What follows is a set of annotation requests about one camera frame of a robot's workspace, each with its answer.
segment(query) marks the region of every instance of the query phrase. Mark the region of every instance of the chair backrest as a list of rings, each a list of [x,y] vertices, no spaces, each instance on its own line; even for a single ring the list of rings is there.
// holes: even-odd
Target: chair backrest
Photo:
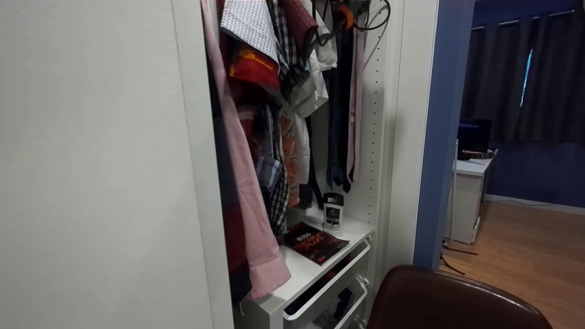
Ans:
[[[502,288],[421,266],[392,268],[368,329],[551,329],[534,305]]]

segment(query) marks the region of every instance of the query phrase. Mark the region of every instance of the pink towel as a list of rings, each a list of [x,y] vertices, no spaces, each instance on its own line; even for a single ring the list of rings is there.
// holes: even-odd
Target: pink towel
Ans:
[[[227,71],[220,51],[220,40],[215,34],[216,27],[213,25],[215,12],[211,1],[213,0],[202,0],[205,40],[213,65],[213,74],[218,83],[222,113],[227,129],[227,142],[238,184],[246,248],[251,264],[251,297],[260,299],[271,294],[280,284],[284,284],[291,277],[291,272],[280,253],[279,242],[269,226],[269,215],[262,199],[251,147],[238,116],[233,91],[229,87]]]

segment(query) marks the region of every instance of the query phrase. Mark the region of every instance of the wooden floor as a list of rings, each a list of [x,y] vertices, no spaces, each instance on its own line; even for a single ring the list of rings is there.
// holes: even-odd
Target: wooden floor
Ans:
[[[469,277],[531,301],[556,329],[585,329],[585,215],[489,202],[467,248],[480,255],[445,253]]]

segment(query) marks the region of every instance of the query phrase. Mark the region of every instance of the white cabinet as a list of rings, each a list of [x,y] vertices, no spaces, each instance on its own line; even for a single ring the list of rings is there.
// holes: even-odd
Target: white cabinet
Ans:
[[[481,202],[494,158],[458,160],[454,180],[452,222],[447,235],[463,242],[474,242],[481,224]]]

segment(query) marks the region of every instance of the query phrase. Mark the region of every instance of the drawer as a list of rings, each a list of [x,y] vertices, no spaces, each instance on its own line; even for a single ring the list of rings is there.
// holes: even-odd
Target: drawer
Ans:
[[[368,241],[357,246],[350,253],[348,263],[324,286],[321,286],[308,301],[297,305],[291,310],[291,305],[299,303],[299,299],[295,299],[284,310],[286,329],[304,329],[315,317],[330,310],[333,303],[337,305],[339,294],[348,286],[353,290],[353,295],[364,295],[355,277],[361,272],[363,268],[361,264],[363,261],[366,261],[366,255],[370,253],[370,250],[372,246]]]
[[[355,317],[363,319],[363,316],[364,316],[361,312],[366,310],[364,306],[366,306],[366,299],[370,294],[366,284],[357,279],[357,281],[353,281],[353,284],[350,288],[353,292],[350,308],[344,314],[344,317],[335,325],[335,329],[348,329],[352,323],[355,323],[353,321]]]

